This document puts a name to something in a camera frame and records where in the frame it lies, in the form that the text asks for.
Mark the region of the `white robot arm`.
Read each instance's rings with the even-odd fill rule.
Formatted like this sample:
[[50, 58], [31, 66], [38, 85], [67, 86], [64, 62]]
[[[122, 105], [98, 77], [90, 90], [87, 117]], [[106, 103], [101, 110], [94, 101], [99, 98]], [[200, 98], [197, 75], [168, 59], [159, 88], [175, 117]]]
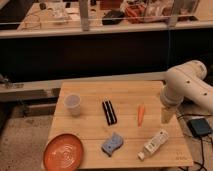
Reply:
[[192, 60], [168, 69], [164, 74], [165, 85], [160, 92], [161, 122], [169, 123], [175, 110], [185, 98], [213, 114], [213, 86], [205, 83], [206, 66]]

